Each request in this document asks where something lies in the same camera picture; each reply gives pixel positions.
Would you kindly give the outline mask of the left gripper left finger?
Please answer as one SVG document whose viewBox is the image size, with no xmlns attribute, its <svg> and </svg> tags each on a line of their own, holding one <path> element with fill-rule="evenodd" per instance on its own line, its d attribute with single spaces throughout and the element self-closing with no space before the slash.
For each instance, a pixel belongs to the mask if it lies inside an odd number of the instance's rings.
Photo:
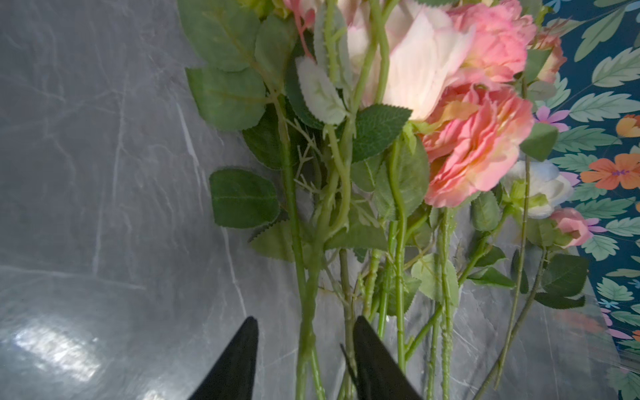
<svg viewBox="0 0 640 400">
<path fill-rule="evenodd" d="M 189 399 L 252 399 L 258 340 L 258 320 L 247 317 Z"/>
</svg>

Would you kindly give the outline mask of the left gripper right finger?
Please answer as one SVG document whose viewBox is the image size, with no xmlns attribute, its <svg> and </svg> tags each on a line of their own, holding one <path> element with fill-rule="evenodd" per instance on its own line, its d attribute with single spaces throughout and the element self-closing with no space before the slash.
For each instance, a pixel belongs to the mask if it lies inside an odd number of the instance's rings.
<svg viewBox="0 0 640 400">
<path fill-rule="evenodd" d="M 422 399 L 364 316 L 354 323 L 353 348 L 356 369 L 349 365 L 349 375 L 358 399 Z"/>
</svg>

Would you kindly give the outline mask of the large pink peony bunch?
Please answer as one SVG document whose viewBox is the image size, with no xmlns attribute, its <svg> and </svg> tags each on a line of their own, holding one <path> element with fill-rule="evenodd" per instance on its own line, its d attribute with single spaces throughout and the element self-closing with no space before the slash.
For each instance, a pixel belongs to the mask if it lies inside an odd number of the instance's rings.
<svg viewBox="0 0 640 400">
<path fill-rule="evenodd" d="M 314 320 L 343 306 L 341 399 L 358 399 L 353 326 L 364 316 L 406 376 L 429 343 L 424 397 L 450 396 L 465 283 L 581 308 L 588 261 L 526 239 L 573 187 L 548 162 L 558 130 L 534 116 L 563 64 L 565 22 L 539 1 L 181 1 L 201 68 L 201 118 L 241 133 L 282 186 L 241 168 L 209 178 L 213 219 L 291 263 L 301 305 L 297 399 L 326 393 Z"/>
</svg>

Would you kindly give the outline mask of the small dark pink rosebud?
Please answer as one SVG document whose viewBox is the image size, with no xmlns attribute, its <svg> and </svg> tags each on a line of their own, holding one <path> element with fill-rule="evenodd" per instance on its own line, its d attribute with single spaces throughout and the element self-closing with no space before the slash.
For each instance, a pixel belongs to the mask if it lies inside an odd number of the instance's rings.
<svg viewBox="0 0 640 400">
<path fill-rule="evenodd" d="M 560 208 L 549 217 L 530 219 L 526 239 L 540 248 L 571 248 L 585 244 L 593 237 L 588 221 L 574 208 Z"/>
</svg>

